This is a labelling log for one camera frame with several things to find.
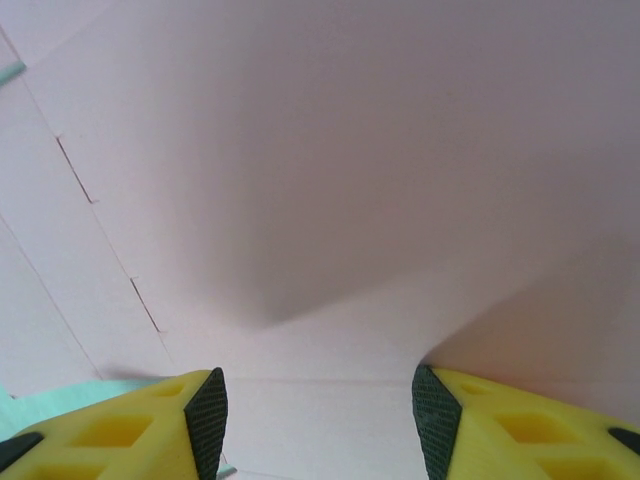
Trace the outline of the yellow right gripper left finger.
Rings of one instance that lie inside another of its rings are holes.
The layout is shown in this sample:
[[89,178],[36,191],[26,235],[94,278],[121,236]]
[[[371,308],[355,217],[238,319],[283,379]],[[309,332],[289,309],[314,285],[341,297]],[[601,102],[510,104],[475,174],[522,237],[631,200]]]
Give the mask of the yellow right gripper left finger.
[[1,443],[4,479],[214,479],[228,417],[221,368],[169,377]]

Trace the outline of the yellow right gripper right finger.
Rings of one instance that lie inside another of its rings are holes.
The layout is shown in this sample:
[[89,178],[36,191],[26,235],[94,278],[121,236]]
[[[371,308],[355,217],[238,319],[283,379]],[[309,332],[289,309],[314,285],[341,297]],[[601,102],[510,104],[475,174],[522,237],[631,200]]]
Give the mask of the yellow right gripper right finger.
[[639,476],[639,429],[614,417],[425,364],[411,393],[430,479]]

